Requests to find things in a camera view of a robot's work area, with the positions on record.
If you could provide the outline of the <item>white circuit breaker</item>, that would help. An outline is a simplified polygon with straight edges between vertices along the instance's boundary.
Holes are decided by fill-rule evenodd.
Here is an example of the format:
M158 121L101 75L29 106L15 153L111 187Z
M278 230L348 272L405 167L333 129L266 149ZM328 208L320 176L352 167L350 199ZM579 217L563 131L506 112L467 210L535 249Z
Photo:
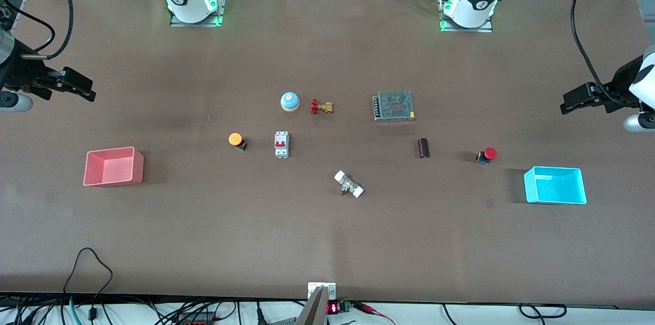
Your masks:
M274 136L274 150L278 159L287 159L289 157L290 136L287 131L277 131Z

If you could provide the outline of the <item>metal fitting white ends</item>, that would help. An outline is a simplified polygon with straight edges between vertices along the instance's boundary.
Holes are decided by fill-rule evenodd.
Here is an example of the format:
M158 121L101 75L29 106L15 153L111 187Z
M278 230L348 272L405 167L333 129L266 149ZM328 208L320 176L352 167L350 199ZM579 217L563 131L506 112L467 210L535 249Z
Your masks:
M341 196L351 194L354 198L358 198L365 192L363 187L356 183L356 181L354 181L353 178L343 170L338 171L334 175L334 179L341 186L339 192Z

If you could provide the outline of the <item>metal mesh power supply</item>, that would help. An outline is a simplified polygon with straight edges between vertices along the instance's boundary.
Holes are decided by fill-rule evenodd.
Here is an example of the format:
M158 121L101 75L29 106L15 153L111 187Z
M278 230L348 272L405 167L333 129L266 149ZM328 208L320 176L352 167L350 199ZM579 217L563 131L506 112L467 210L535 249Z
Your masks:
M403 123L416 120L410 91L379 92L372 97L372 102L375 123Z

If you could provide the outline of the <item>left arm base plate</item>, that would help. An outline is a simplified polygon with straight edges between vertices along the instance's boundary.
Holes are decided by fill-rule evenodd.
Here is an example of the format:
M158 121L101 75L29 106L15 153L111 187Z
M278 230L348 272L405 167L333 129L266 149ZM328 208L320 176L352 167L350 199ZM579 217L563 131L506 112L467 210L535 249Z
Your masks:
M491 16L497 3L498 0L439 1L440 30L491 33Z

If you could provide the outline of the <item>cyan plastic box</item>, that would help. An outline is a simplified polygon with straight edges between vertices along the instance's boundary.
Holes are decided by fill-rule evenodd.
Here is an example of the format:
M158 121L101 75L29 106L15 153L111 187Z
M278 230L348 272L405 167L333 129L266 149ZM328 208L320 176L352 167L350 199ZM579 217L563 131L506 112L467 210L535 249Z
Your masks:
M579 168L534 166L522 178L528 203L587 204L582 171Z

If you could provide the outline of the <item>red clip lead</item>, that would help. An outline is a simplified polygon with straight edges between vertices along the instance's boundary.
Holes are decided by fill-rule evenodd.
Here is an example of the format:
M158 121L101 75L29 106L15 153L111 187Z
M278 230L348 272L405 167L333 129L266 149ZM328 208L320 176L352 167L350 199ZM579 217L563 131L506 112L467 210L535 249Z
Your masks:
M382 318L388 320L391 323L391 325L396 325L396 323L395 323L395 321L393 321L393 319L391 319L390 317L388 317L388 316L384 315L383 313L377 311L376 309L374 309L374 307L368 306L367 304L364 304L363 302L358 302L358 301L352 301L351 304L355 309L358 309L358 311L362 311L363 313L365 313L367 315L382 317Z

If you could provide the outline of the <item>pink plastic box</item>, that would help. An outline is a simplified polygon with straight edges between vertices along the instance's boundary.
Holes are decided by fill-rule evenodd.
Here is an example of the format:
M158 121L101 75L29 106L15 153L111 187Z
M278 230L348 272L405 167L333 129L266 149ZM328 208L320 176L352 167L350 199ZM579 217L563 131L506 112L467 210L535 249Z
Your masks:
M143 182L144 155L134 147L89 151L85 159L83 185L119 187Z

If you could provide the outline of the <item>orange connector block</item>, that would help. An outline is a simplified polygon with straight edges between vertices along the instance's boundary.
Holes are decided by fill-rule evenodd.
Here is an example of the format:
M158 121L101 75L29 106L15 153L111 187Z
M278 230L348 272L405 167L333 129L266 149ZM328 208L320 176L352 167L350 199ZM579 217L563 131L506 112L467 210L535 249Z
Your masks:
M178 315L176 325L214 325L216 320L211 312L184 312Z

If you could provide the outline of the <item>silver mounting bracket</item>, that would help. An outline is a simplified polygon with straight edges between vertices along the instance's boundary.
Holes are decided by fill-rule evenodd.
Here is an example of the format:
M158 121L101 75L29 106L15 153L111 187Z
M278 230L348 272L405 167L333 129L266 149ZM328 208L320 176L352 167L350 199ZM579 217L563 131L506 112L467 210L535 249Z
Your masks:
M314 290L323 288L323 292L327 293L329 301L335 301L337 299L337 287L336 283L325 283L324 281L310 281L307 285L308 299L313 295Z

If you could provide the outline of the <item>grey metal beam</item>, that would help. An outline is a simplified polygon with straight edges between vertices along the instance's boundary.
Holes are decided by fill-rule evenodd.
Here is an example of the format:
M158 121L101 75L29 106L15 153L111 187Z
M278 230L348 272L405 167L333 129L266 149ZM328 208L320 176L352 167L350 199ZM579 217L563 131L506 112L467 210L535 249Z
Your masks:
M326 306L329 302L323 288L316 289L307 300L294 325L327 325Z

